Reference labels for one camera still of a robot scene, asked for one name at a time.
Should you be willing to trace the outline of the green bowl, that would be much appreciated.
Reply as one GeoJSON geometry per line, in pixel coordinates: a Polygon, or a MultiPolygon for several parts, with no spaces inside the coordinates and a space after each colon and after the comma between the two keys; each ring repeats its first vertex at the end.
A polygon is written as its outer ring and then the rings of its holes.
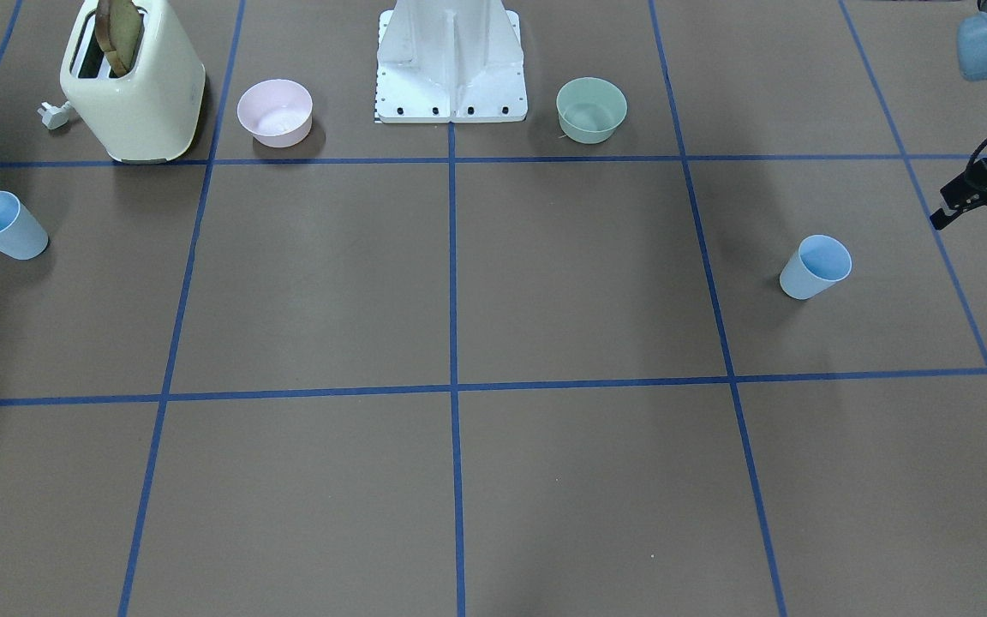
{"type": "Polygon", "coordinates": [[[610,138],[628,112],[623,91],[614,83],[592,75],[572,79],[561,86],[555,105],[561,132],[586,145],[610,138]]]}

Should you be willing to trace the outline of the pink bowl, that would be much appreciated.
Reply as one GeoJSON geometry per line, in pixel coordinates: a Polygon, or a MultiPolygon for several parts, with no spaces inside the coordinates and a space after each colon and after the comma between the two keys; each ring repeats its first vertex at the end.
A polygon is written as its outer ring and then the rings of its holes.
{"type": "Polygon", "coordinates": [[[313,127],[314,99],[302,83],[271,79],[255,83],[236,102],[236,118],[260,144],[294,146],[313,127]]]}

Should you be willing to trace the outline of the toast slice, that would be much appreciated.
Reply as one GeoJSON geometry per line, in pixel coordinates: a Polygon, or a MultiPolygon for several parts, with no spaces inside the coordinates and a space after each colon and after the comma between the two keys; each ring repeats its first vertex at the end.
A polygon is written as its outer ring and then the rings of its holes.
{"type": "Polygon", "coordinates": [[[124,77],[133,69],[143,27],[140,8],[133,1],[97,3],[94,38],[114,77],[124,77]]]}

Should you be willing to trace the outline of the light blue cup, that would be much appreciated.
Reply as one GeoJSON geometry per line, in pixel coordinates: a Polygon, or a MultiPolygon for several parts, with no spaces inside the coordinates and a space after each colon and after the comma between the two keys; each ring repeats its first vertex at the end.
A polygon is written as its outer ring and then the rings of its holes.
{"type": "Polygon", "coordinates": [[[15,193],[0,190],[0,253],[30,261],[50,245],[50,235],[15,193]]]}
{"type": "Polygon", "coordinates": [[[850,276],[852,256],[843,243],[827,235],[811,235],[799,243],[779,276],[782,291],[795,300],[818,296],[850,276]]]}

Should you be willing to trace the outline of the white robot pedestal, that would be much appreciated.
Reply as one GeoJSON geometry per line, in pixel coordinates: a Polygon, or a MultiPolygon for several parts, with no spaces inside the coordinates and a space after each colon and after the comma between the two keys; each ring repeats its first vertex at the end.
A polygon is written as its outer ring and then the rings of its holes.
{"type": "Polygon", "coordinates": [[[379,15],[377,44],[376,122],[528,116],[520,15],[501,1],[397,1],[379,15]]]}

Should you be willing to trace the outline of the cream toaster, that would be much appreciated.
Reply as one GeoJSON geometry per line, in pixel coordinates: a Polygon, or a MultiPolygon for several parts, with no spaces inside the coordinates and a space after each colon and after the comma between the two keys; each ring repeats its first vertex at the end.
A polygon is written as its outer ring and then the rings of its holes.
{"type": "Polygon", "coordinates": [[[194,141],[206,69],[168,1],[135,5],[142,24],[132,70],[113,74],[95,35],[99,4],[86,1],[60,62],[59,85],[112,159],[168,163],[194,141]]]}

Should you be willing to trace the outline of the white toaster plug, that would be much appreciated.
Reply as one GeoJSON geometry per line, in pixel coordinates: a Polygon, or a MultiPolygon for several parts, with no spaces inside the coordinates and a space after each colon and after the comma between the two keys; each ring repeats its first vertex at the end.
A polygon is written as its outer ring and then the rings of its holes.
{"type": "Polygon", "coordinates": [[[70,101],[63,102],[62,105],[43,102],[38,108],[40,122],[48,130],[63,128],[71,121],[72,114],[74,114],[74,106],[70,101]]]}

